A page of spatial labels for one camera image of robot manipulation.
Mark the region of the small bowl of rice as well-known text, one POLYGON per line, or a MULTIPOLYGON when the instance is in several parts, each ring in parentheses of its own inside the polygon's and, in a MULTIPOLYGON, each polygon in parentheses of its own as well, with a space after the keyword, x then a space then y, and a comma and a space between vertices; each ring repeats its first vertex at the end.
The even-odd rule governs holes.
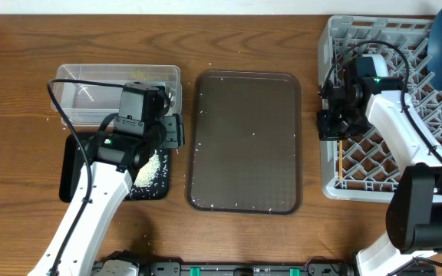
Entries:
POLYGON ((388 66, 380 54, 363 54, 363 57, 372 58, 377 77, 388 77, 388 66))

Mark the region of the wooden chopstick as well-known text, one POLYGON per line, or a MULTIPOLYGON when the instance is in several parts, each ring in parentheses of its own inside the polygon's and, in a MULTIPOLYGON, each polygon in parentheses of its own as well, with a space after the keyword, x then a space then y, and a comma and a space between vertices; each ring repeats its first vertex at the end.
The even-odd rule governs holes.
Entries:
POLYGON ((338 178, 339 182, 343 180, 343 141, 338 141, 338 178))

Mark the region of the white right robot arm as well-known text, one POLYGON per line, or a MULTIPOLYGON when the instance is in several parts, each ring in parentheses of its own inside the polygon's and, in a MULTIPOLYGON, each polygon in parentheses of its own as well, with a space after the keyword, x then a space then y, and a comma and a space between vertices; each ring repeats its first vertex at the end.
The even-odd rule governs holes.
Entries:
POLYGON ((442 253, 442 146, 418 116, 405 79, 388 74, 377 54, 355 57, 342 68, 340 87, 327 80, 317 113, 322 141, 346 140, 374 127, 386 143, 400 182, 389 203, 386 232, 355 255, 356 275, 397 275, 411 265, 439 266, 442 253))

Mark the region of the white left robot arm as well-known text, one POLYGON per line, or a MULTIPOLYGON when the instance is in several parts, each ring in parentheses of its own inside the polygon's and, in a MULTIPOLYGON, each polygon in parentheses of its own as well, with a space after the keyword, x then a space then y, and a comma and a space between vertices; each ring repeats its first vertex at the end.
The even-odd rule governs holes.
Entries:
POLYGON ((55 98, 84 164, 80 179, 50 245, 32 275, 89 275, 107 229, 137 174, 158 149, 184 145, 183 118, 169 115, 165 87, 119 85, 119 110, 107 115, 86 143, 55 98))

